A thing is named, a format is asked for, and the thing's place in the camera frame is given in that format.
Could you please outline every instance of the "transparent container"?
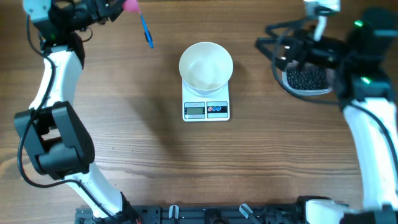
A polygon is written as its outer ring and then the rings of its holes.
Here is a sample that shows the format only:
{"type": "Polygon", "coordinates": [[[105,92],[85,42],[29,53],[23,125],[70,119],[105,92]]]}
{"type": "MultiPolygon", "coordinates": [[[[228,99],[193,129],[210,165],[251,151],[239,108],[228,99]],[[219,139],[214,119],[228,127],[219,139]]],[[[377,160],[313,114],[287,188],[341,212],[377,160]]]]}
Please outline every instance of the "transparent container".
{"type": "Polygon", "coordinates": [[[289,68],[295,68],[296,66],[297,66],[297,63],[295,63],[295,62],[290,63],[286,67],[285,71],[282,71],[282,81],[283,81],[284,85],[286,86],[286,88],[292,90],[294,93],[296,93],[300,96],[317,96],[317,95],[330,93],[333,90],[331,86],[329,86],[329,88],[323,89],[323,90],[296,90],[296,89],[292,88],[289,85],[289,82],[287,81],[286,70],[288,70],[289,68]]]}

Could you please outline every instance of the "wooden table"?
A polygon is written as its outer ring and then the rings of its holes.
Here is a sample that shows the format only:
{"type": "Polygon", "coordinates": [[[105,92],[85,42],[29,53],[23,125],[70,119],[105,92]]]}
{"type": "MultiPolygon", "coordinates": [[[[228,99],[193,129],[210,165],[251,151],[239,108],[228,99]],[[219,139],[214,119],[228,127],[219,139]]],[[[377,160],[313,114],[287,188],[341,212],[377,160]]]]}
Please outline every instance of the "wooden table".
{"type": "MultiPolygon", "coordinates": [[[[344,0],[325,35],[344,38],[373,2],[344,0]]],[[[393,2],[377,5],[396,9],[393,2]]],[[[286,94],[254,48],[267,24],[303,16],[301,0],[144,1],[141,8],[155,48],[138,15],[93,26],[74,104],[96,163],[133,205],[259,205],[324,195],[361,206],[356,151],[339,109],[286,94]],[[182,120],[178,61],[202,41],[222,45],[234,60],[228,122],[182,120]]],[[[85,204],[72,189],[35,189],[17,171],[12,119],[34,99],[44,66],[27,44],[20,2],[3,0],[0,15],[0,223],[71,223],[85,204]]],[[[37,42],[35,29],[32,36],[37,42]]],[[[389,73],[398,72],[396,52],[395,45],[389,73]]],[[[26,153],[23,161],[35,181],[51,182],[26,153]]]]}

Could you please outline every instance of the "black beans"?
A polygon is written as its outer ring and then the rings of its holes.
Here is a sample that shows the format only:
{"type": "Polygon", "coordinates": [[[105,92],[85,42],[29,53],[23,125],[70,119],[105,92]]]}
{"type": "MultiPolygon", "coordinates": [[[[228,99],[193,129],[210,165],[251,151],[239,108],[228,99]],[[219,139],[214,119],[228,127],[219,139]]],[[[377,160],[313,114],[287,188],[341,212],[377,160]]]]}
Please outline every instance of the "black beans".
{"type": "Polygon", "coordinates": [[[308,68],[302,72],[290,68],[286,70],[287,81],[296,90],[324,90],[329,88],[326,71],[321,68],[308,68]]]}

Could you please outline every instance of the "green indicator light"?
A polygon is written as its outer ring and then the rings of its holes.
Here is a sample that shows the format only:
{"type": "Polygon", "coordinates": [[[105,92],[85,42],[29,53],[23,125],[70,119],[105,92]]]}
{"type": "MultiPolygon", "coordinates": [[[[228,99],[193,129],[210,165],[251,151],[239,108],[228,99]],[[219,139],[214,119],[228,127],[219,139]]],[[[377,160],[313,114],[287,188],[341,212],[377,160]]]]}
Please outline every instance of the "green indicator light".
{"type": "Polygon", "coordinates": [[[354,22],[356,27],[362,27],[363,26],[363,22],[361,20],[357,20],[354,22]]]}
{"type": "Polygon", "coordinates": [[[362,82],[365,82],[366,84],[370,84],[372,81],[366,77],[361,77],[362,82]]]}

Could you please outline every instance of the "pink scoop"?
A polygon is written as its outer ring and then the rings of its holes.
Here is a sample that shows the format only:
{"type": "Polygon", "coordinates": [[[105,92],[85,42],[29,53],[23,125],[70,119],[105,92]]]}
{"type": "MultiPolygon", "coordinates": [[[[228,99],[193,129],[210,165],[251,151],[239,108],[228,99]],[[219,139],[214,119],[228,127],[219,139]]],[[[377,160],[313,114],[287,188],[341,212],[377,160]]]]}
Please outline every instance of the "pink scoop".
{"type": "Polygon", "coordinates": [[[128,12],[138,12],[141,14],[141,10],[139,9],[138,0],[126,0],[123,3],[123,9],[128,12]]]}

